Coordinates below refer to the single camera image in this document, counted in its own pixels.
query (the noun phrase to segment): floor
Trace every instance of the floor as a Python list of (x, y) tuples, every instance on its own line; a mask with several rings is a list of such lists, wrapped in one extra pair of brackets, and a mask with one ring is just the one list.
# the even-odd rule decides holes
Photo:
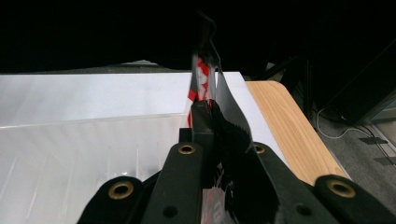
[[(155, 63), (140, 61), (106, 67), (57, 71), (58, 74), (109, 74), (109, 73), (156, 73), (175, 72)], [(282, 74), (270, 79), (279, 81)], [(302, 86), (296, 88), (292, 97), (302, 107)], [(313, 109), (309, 118), (318, 136), (344, 168), (346, 174), (357, 184), (375, 196), (396, 215), (396, 122), (377, 125), (349, 127), (333, 108), (323, 111)], [(366, 144), (368, 137), (376, 136), (376, 142)]]

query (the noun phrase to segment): white surface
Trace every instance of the white surface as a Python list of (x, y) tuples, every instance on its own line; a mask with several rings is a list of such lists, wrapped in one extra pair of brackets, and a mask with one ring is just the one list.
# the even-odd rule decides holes
[[(241, 75), (225, 73), (253, 140), (285, 161)], [(0, 76), (0, 223), (76, 223), (107, 180), (161, 169), (191, 75)]]
[(183, 113), (191, 74), (0, 76), (0, 127)]

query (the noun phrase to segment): metal grommet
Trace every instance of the metal grommet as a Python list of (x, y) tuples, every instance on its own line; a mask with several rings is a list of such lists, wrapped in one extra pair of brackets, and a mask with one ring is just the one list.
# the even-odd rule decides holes
[(114, 200), (121, 200), (132, 194), (134, 185), (129, 181), (120, 181), (108, 190), (108, 197)]
[(329, 190), (331, 190), (338, 196), (341, 196), (343, 198), (353, 198), (356, 196), (356, 191), (350, 185), (340, 180), (331, 179), (328, 180), (326, 183)]
[(263, 146), (259, 146), (259, 145), (255, 144), (254, 147), (256, 148), (257, 154), (262, 154), (265, 151), (265, 148)]
[(195, 147), (192, 145), (182, 145), (178, 148), (178, 152), (184, 155), (189, 155), (195, 152)]

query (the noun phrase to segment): wooden table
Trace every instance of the wooden table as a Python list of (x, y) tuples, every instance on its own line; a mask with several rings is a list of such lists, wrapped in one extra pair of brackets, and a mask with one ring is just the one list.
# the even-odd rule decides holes
[(346, 176), (286, 88), (276, 81), (247, 81), (290, 169), (314, 185), (321, 175)]

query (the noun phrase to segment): cable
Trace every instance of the cable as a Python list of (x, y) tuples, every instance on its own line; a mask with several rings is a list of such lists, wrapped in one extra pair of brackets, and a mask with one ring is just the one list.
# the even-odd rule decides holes
[(341, 120), (341, 119), (337, 120), (337, 119), (331, 119), (331, 118), (326, 117), (326, 116), (323, 116), (323, 115), (320, 115), (320, 116), (321, 116), (322, 118), (324, 118), (324, 119), (326, 119), (326, 120), (328, 120), (328, 121), (334, 122), (334, 123), (345, 124), (345, 122), (344, 122), (343, 120)]
[(320, 113), (324, 110), (324, 109), (326, 109), (327, 107), (324, 107), (324, 108), (322, 108), (321, 110), (319, 110), (319, 112), (317, 113), (317, 129), (318, 129), (318, 131), (321, 133), (321, 134), (323, 134), (323, 136), (325, 136), (325, 137), (328, 137), (328, 138), (331, 138), (331, 139), (338, 139), (338, 138), (342, 138), (347, 132), (349, 132), (349, 131), (356, 131), (356, 132), (360, 132), (360, 133), (364, 133), (365, 135), (368, 135), (368, 136), (370, 136), (371, 137), (371, 135), (370, 134), (368, 134), (367, 132), (364, 132), (364, 131), (362, 131), (362, 130), (360, 130), (360, 129), (357, 129), (357, 128), (348, 128), (348, 129), (346, 129), (341, 135), (339, 135), (339, 136), (329, 136), (329, 135), (327, 135), (326, 133), (324, 133), (320, 128), (319, 128), (319, 115), (320, 115)]
[(326, 106), (326, 107), (323, 107), (323, 108), (322, 108), (321, 110), (319, 110), (319, 112), (317, 113), (317, 129), (318, 129), (318, 131), (319, 131), (321, 134), (323, 134), (324, 136), (326, 136), (326, 137), (328, 137), (328, 138), (331, 138), (331, 139), (338, 139), (338, 138), (343, 137), (343, 136), (344, 136), (347, 132), (349, 132), (349, 131), (357, 131), (357, 132), (360, 132), (360, 133), (364, 133), (365, 135), (367, 135), (367, 136), (369, 136), (369, 137), (373, 137), (374, 140), (375, 140), (375, 144), (376, 144), (376, 146), (379, 148), (379, 150), (381, 151), (381, 153), (385, 156), (385, 158), (387, 158), (387, 160), (389, 161), (389, 163), (390, 163), (394, 168), (396, 168), (396, 164), (390, 159), (390, 156), (389, 156), (389, 154), (385, 151), (385, 149), (382, 148), (381, 145), (378, 143), (378, 141), (377, 141), (375, 135), (373, 134), (373, 132), (372, 132), (369, 128), (365, 127), (364, 125), (361, 126), (361, 127), (363, 127), (364, 129), (366, 129), (366, 130), (368, 131), (368, 133), (365, 132), (364, 130), (358, 128), (358, 127), (346, 129), (346, 130), (345, 130), (341, 135), (339, 135), (339, 136), (329, 136), (329, 135), (325, 134), (324, 132), (322, 132), (321, 129), (319, 128), (319, 124), (318, 124), (319, 115), (320, 115), (320, 113), (321, 113), (324, 109), (326, 109), (326, 108), (328, 108), (328, 107), (330, 107), (330, 105), (329, 105), (329, 106)]

